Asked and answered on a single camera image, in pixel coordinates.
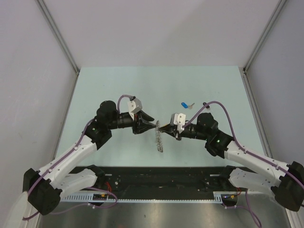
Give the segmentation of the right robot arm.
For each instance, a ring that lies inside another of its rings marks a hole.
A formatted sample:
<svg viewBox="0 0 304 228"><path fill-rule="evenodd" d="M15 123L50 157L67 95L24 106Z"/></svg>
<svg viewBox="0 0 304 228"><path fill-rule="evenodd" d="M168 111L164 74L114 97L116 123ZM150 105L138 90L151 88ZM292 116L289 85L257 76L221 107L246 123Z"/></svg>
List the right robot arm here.
<svg viewBox="0 0 304 228"><path fill-rule="evenodd" d="M196 124L185 122L184 114L173 114L171 122L159 130L177 140L204 140L206 150L243 165L250 172L230 168L230 173L219 178L223 190L240 187L273 197L284 208L298 212L304 202L304 167L298 162L288 164L251 152L218 129L218 122L210 113L199 114Z"/></svg>

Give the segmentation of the steel disc with key rings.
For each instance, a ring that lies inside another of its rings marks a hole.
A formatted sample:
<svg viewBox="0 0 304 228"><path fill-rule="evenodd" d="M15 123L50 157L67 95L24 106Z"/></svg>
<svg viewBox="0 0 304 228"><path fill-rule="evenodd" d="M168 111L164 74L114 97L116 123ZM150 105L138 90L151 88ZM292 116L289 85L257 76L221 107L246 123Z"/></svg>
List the steel disc with key rings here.
<svg viewBox="0 0 304 228"><path fill-rule="evenodd" d="M157 151L163 153L163 145L160 131L160 121L157 120L155 123L155 141L157 146Z"/></svg>

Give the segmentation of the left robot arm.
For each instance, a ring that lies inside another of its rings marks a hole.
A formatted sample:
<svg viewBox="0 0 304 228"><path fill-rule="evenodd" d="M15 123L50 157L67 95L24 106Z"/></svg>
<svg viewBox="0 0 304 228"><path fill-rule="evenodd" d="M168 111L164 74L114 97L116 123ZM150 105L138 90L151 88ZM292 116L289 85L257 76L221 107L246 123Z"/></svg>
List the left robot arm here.
<svg viewBox="0 0 304 228"><path fill-rule="evenodd" d="M96 116L85 125L79 140L70 149L39 170L30 168L24 173L23 191L27 192L28 202L38 213L51 213L62 198L78 190L89 187L99 190L104 186L103 173L93 165L70 177L71 184L65 184L63 180L82 160L112 137L112 130L130 127L133 134L142 134L155 128L154 118L142 110L139 99L131 97L127 106L128 111L121 113L115 102L102 102Z"/></svg>

